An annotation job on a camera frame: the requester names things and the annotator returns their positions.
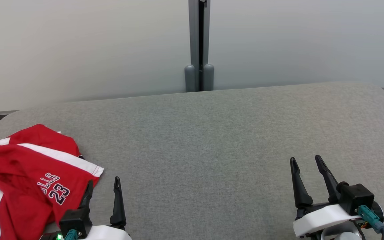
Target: teal connector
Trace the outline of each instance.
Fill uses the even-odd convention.
[[[362,220],[368,222],[368,224],[371,225],[376,233],[381,233],[384,231],[384,224],[380,222],[380,218],[367,206],[359,206],[358,215],[362,218]]]
[[[75,229],[70,229],[69,232],[67,232],[64,240],[78,240],[78,233]]]

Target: gray table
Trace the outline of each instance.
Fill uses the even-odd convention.
[[[91,220],[108,224],[122,182],[133,239],[295,239],[289,159],[315,202],[314,155],[384,208],[384,91],[322,83],[49,105],[0,121],[0,139],[45,124],[105,167]],[[364,231],[367,239],[380,239]]]

